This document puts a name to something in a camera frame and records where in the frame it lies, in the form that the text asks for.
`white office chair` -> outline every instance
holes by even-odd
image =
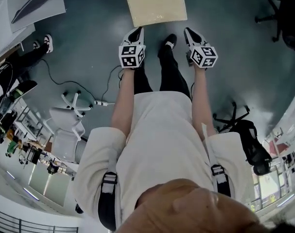
[[[76,105],[77,99],[81,95],[81,91],[78,91],[78,92],[75,93],[73,102],[70,102],[70,101],[67,100],[67,98],[66,98],[67,94],[68,94],[67,92],[64,92],[61,95],[61,97],[62,97],[64,103],[66,103],[67,108],[73,110],[76,113],[77,116],[83,117],[85,115],[85,113],[84,112],[80,113],[79,111],[89,111],[89,110],[91,110],[93,108],[92,104],[89,105],[89,107],[78,107]]]
[[[53,134],[51,153],[60,160],[75,162],[78,141],[85,133],[81,119],[71,109],[51,108],[44,125]]]

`gray floor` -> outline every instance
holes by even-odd
[[[295,52],[282,39],[273,43],[276,22],[256,24],[254,17],[272,14],[267,0],[185,0],[188,20],[145,27],[147,46],[145,68],[154,90],[160,87],[160,64],[156,57],[159,42],[168,34],[178,36],[174,55],[189,86],[193,69],[188,67],[183,30],[201,32],[216,48],[219,60],[207,71],[208,93],[212,110],[224,115],[231,112],[231,100],[251,109],[248,117],[263,138],[278,122],[295,94]],[[100,99],[106,90],[109,72],[119,65],[118,45],[133,28],[126,0],[65,0],[67,12],[36,23],[31,42],[51,33],[54,52],[45,59],[52,76],[58,81],[75,80]],[[114,102],[118,93],[118,71],[112,74],[105,101]],[[43,117],[49,108],[64,106],[61,94],[79,89],[74,84],[55,85],[48,77],[44,63],[34,67],[30,76],[38,87],[26,97]],[[89,101],[91,96],[83,92]],[[84,118],[87,130],[109,126],[112,106],[95,108]]]

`strap buckle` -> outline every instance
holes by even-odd
[[[215,164],[211,167],[212,175],[217,176],[220,174],[225,174],[224,168],[221,165]]]
[[[107,172],[104,174],[102,183],[106,184],[117,184],[117,174],[114,172]]]

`chair base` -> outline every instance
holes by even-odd
[[[264,18],[258,18],[255,17],[255,22],[256,23],[261,23],[263,21],[271,21],[271,20],[277,20],[278,21],[278,15],[279,15],[279,9],[277,8],[277,6],[274,4],[273,0],[267,0],[269,2],[269,4],[272,6],[272,8],[275,11],[274,15],[268,16],[268,17],[264,17]],[[277,34],[276,37],[273,37],[272,40],[273,42],[277,42],[279,41],[279,37],[281,34],[281,28],[280,28],[280,24],[279,22],[277,23]]]
[[[77,103],[77,99],[78,99],[78,97],[81,95],[81,91],[77,91],[77,92],[75,93],[75,95],[74,95],[74,99],[73,99],[72,102],[70,102],[70,101],[67,100],[67,98],[66,98],[67,94],[68,94],[67,92],[64,92],[64,93],[61,95],[61,97],[62,97],[64,103],[67,105],[66,108],[73,110],[73,111],[75,112],[75,114],[76,114],[78,117],[84,117],[84,115],[85,115],[85,112],[84,112],[84,111],[89,111],[89,110],[91,110],[91,109],[93,108],[93,105],[92,105],[92,104],[89,105],[89,107],[78,107],[78,106],[76,105],[76,103]]]
[[[239,118],[236,118],[237,104],[236,104],[236,102],[232,102],[232,105],[233,105],[233,107],[234,107],[234,112],[233,112],[233,115],[232,115],[231,120],[219,119],[219,118],[216,118],[216,117],[217,117],[217,114],[216,114],[216,113],[213,114],[213,119],[214,119],[215,121],[217,121],[217,122],[221,122],[221,123],[225,123],[225,125],[224,125],[222,128],[217,127],[217,131],[218,131],[218,133],[221,133],[221,132],[223,132],[223,131],[225,131],[225,130],[230,129],[231,127],[235,126],[235,124],[236,124],[238,121],[242,120],[243,118],[245,118],[247,115],[250,114],[250,109],[249,109],[249,107],[248,107],[247,105],[245,105],[244,107],[245,107],[245,110],[246,110],[246,114],[244,114],[243,116],[241,116],[241,117],[239,117]]]

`black pants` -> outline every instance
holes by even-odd
[[[6,60],[6,62],[11,64],[12,68],[11,66],[8,66],[0,73],[0,85],[3,92],[6,92],[7,89],[9,90],[18,77],[37,64],[47,51],[48,45],[43,44],[40,48],[28,52],[23,56],[19,56],[16,52],[13,53]]]
[[[161,65],[160,91],[177,91],[191,98],[187,83],[178,70],[171,47],[164,46],[158,57]],[[152,91],[144,67],[137,68],[134,73],[134,94]]]

